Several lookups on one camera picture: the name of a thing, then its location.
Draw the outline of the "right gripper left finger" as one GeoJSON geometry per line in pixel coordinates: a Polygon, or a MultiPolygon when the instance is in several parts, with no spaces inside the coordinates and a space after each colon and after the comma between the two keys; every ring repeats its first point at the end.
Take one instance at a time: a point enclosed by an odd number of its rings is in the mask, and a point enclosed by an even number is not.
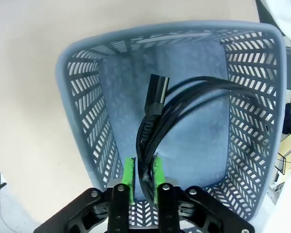
{"type": "Polygon", "coordinates": [[[108,233],[129,231],[129,207],[133,199],[135,159],[127,158],[122,179],[105,191],[89,188],[39,227],[35,233],[89,233],[109,220],[108,233]]]}

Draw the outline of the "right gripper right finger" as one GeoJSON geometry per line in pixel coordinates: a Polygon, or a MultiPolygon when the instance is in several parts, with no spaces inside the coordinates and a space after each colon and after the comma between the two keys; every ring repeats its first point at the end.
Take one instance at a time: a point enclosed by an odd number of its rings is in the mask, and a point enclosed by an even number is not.
{"type": "Polygon", "coordinates": [[[253,233],[254,227],[198,186],[182,190],[166,181],[162,160],[154,158],[155,203],[161,233],[181,233],[187,221],[202,233],[253,233]]]}

